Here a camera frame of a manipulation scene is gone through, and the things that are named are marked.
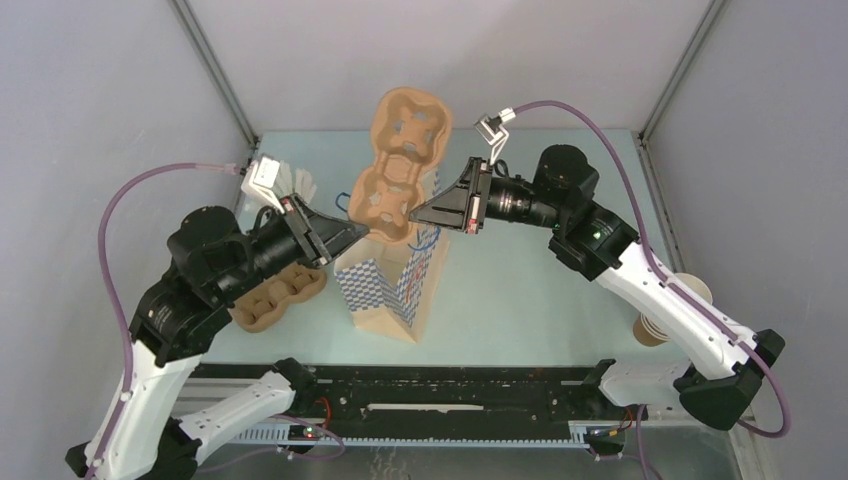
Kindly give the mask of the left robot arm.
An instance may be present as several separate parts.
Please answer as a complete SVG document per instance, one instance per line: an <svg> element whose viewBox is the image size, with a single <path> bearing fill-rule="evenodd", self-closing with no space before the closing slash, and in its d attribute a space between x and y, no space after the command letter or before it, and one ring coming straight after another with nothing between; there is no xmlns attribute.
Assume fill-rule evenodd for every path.
<svg viewBox="0 0 848 480"><path fill-rule="evenodd" d="M129 325L132 374L109 418L66 462L83 479L188 479L224 443L258 421L304 416L315 376L294 359L276 362L243 391L175 418L186 380L231 321L238 299L284 268L333 262L367 235L364 224L312 210L298 195L263 208L243 232L222 206L191 212L167 241L171 262L141 297Z"/></svg>

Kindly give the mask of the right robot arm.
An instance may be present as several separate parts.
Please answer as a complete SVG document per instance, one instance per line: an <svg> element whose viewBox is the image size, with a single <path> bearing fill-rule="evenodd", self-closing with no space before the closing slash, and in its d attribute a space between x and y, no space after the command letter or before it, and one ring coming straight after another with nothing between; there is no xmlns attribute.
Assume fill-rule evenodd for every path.
<svg viewBox="0 0 848 480"><path fill-rule="evenodd" d="M468 234L488 220L551 230L556 259L616 294L685 353L678 364L604 361L581 392L585 411L606 418L620 406L678 407L702 424L738 425L785 342L753 331L697 297L644 247L637 231L594 200L598 172L571 145L541 154L532 180L500 177L479 157L460 178L410 212L411 221Z"/></svg>

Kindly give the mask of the checkered paper takeout bag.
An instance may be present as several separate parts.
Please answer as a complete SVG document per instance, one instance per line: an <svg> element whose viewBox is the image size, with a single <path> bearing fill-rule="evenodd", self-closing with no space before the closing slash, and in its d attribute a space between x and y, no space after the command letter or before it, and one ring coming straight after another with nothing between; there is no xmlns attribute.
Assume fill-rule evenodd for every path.
<svg viewBox="0 0 848 480"><path fill-rule="evenodd" d="M356 327L417 343L427 324L449 251L438 227L409 220L411 210L440 190L436 171L415 184L392 181L374 167L354 184L353 219L369 234L335 261L338 282Z"/></svg>

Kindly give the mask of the single cardboard cup carrier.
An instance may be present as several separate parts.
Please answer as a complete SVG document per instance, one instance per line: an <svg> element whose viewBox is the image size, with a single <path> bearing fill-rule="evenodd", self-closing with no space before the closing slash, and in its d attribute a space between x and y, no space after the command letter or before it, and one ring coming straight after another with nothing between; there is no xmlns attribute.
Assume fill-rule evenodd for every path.
<svg viewBox="0 0 848 480"><path fill-rule="evenodd" d="M411 210L426 198L422 177L442 162L453 130L453 114L435 95L412 87L388 91L370 127L374 162L355 182L350 218L384 244L409 240Z"/></svg>

